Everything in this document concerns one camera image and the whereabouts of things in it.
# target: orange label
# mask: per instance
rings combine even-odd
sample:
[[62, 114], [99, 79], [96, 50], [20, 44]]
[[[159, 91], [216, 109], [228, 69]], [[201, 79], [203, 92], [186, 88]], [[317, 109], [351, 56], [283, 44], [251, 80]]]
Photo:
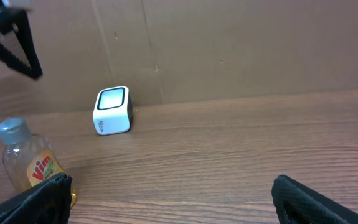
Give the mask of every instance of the orange label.
[[59, 172], [63, 172], [63, 170], [55, 159], [53, 152], [46, 150], [37, 155], [29, 164], [27, 177], [31, 185], [35, 186]]

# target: clear plastic bottle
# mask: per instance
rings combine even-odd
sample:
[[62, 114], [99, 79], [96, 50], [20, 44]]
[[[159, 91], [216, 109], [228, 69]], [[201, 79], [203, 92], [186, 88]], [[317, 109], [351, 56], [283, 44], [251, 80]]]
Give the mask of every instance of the clear plastic bottle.
[[[23, 192], [32, 186], [63, 172], [54, 156], [49, 140], [32, 134], [22, 118], [9, 118], [0, 124], [0, 138], [6, 147], [3, 151], [3, 164], [14, 188]], [[71, 187], [72, 202], [76, 193]]]

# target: brown wall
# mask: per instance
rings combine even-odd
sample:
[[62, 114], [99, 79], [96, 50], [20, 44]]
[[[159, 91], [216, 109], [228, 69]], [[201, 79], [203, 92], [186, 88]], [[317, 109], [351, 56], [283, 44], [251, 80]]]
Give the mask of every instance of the brown wall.
[[38, 82], [0, 62], [0, 116], [358, 88], [358, 1], [33, 0]]

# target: table surface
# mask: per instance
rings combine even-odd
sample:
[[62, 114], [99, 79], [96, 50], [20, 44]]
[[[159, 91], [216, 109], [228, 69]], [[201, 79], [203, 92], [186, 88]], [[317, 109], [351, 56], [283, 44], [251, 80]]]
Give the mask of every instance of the table surface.
[[358, 90], [137, 107], [111, 136], [91, 111], [25, 119], [73, 177], [70, 223], [278, 223], [280, 174], [358, 212]]

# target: white cube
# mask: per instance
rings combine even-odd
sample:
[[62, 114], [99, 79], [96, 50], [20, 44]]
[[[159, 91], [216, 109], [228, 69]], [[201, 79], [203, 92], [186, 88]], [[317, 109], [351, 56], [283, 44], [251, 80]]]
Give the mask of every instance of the white cube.
[[133, 116], [128, 87], [107, 88], [97, 95], [93, 122], [100, 135], [129, 131]]

